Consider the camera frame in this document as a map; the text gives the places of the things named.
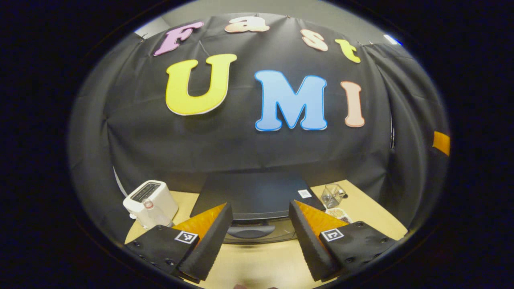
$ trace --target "wooden table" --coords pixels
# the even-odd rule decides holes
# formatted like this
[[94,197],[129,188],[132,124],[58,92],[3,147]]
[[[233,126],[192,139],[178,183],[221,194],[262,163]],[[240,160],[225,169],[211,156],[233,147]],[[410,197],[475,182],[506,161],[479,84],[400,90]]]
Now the wooden table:
[[[394,240],[405,236],[407,229],[368,195],[347,180],[337,183],[348,194],[348,198],[343,199],[338,207],[343,209],[353,222],[364,221]],[[311,189],[321,198],[323,188],[324,185]],[[170,193],[179,207],[173,223],[179,224],[189,219],[199,195],[176,191]],[[127,234],[125,244],[145,232],[146,230],[135,221]],[[335,279],[314,282],[303,258],[300,244],[295,239],[256,245],[223,244],[207,279],[195,285],[206,289],[232,289],[236,284],[244,285],[248,289],[302,289],[314,288],[333,280]]]

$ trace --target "black cloth backdrop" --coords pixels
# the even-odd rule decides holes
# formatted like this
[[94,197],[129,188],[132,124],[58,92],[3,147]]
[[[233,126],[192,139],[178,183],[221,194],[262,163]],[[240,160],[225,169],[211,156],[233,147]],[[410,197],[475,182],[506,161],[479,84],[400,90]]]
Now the black cloth backdrop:
[[[259,16],[265,32],[227,33],[229,20]],[[449,134],[440,95],[421,66],[400,45],[366,44],[293,17],[232,13],[202,20],[174,51],[153,56],[163,31],[142,40],[131,35],[97,65],[84,83],[70,121],[69,155],[79,198],[90,217],[117,241],[131,224],[121,205],[112,167],[130,193],[148,179],[171,190],[200,192],[209,173],[296,171],[310,186],[348,179],[409,229],[428,213],[443,183],[448,157],[432,148],[433,133]],[[328,51],[307,46],[301,29],[320,33]],[[334,39],[345,39],[361,59],[347,59]],[[166,69],[196,59],[189,94],[209,89],[208,56],[233,53],[228,93],[216,109],[179,116],[166,106]],[[323,131],[259,132],[262,87],[254,74],[281,71],[295,92],[308,75],[324,78]],[[362,87],[365,125],[345,125],[341,81]],[[284,123],[280,111],[278,118]],[[391,148],[391,122],[395,128]],[[98,175],[86,184],[84,175]]]

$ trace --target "glass cup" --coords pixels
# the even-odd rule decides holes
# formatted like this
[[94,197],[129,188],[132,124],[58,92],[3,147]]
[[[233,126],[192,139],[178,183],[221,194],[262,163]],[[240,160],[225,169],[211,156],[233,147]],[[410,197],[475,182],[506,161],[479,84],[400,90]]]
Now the glass cup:
[[346,192],[338,184],[327,184],[323,193],[321,194],[321,201],[325,204],[327,209],[337,207],[341,200],[348,197]]

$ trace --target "letter m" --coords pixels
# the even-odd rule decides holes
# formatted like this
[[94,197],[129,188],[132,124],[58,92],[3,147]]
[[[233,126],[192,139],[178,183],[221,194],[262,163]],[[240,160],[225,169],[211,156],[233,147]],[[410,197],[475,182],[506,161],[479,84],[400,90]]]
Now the letter m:
[[277,131],[282,127],[282,122],[277,118],[277,107],[290,129],[296,126],[304,109],[305,117],[300,122],[304,130],[326,128],[323,114],[323,90],[326,81],[323,78],[306,76],[296,93],[280,71],[257,71],[255,78],[262,83],[263,92],[262,116],[255,123],[258,131]]

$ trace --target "yellow letter u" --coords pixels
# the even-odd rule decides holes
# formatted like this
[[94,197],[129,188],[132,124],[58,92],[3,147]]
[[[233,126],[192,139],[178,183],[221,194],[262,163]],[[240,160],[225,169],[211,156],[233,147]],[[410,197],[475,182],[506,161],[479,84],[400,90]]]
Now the yellow letter u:
[[207,113],[218,107],[227,96],[230,63],[236,59],[237,56],[234,54],[218,54],[207,58],[206,62],[212,65],[211,86],[202,96],[188,94],[191,69],[198,65],[198,61],[185,60],[168,67],[168,108],[178,115],[195,115]]

